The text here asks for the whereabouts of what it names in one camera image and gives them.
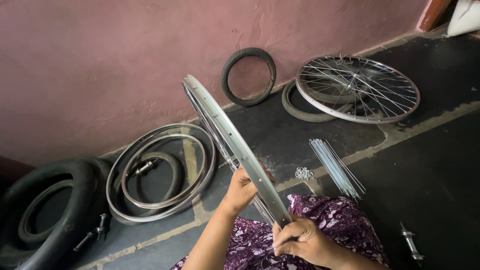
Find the purple floral dress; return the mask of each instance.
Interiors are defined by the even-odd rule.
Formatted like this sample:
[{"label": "purple floral dress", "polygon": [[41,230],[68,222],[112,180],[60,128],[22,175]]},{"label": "purple floral dress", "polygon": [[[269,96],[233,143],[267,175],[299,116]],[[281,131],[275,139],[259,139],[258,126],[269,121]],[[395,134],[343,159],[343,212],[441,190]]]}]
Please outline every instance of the purple floral dress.
[{"label": "purple floral dress", "polygon": [[[289,195],[288,211],[311,219],[332,241],[386,266],[388,259],[373,226],[353,201],[317,195]],[[266,223],[238,217],[225,258],[225,270],[319,270],[300,257],[275,256],[272,229]],[[171,270],[180,270],[183,258]]]}]

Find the spoked wheel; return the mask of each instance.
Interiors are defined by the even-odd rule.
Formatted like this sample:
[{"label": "spoked wheel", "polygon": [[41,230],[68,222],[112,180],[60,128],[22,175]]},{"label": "spoked wheel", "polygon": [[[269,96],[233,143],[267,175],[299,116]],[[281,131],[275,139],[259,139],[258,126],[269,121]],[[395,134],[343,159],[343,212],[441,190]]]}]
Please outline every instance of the spoked wheel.
[{"label": "spoked wheel", "polygon": [[232,171],[242,164],[257,187],[258,195],[253,199],[253,203],[263,218],[270,226],[273,226],[275,221],[282,228],[290,223],[290,215],[261,164],[220,106],[192,75],[182,80],[182,85],[193,108]]},{"label": "spoked wheel", "polygon": [[[420,102],[417,87],[401,72],[351,56],[319,57],[306,62],[297,74],[297,87],[315,107],[360,123],[400,121]],[[346,103],[353,105],[352,111],[339,110]]]}]

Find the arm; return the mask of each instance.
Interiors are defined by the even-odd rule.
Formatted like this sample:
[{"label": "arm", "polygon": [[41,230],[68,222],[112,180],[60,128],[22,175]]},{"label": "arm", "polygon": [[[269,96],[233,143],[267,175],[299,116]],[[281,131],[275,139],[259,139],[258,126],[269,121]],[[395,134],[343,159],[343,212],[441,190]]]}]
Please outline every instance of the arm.
[{"label": "arm", "polygon": [[275,255],[292,254],[309,263],[332,270],[387,270],[389,268],[371,261],[328,239],[313,221],[291,214],[293,222],[280,229],[273,226]]},{"label": "arm", "polygon": [[257,194],[257,188],[240,166],[233,173],[230,187],[183,264],[182,270],[222,270],[233,224],[238,214]]}]

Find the bicycle wheel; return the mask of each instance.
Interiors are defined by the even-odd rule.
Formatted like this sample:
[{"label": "bicycle wheel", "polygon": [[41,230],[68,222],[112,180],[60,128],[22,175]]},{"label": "bicycle wheel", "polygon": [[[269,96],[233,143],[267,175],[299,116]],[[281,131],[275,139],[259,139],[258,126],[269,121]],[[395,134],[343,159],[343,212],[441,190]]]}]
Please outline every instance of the bicycle wheel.
[{"label": "bicycle wheel", "polygon": [[[353,56],[326,56],[306,62],[297,87],[312,105],[338,118],[359,123],[393,123],[420,103],[415,84],[385,64]],[[339,104],[361,105],[364,116],[342,112]]]}]

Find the wooden door frame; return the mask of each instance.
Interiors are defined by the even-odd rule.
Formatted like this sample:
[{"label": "wooden door frame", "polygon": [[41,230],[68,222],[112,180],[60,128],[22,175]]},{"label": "wooden door frame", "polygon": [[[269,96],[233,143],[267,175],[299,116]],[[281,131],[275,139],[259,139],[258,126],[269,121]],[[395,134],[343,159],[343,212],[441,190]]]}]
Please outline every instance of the wooden door frame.
[{"label": "wooden door frame", "polygon": [[422,32],[428,32],[434,29],[451,1],[452,0],[430,0],[420,17],[417,29]]}]

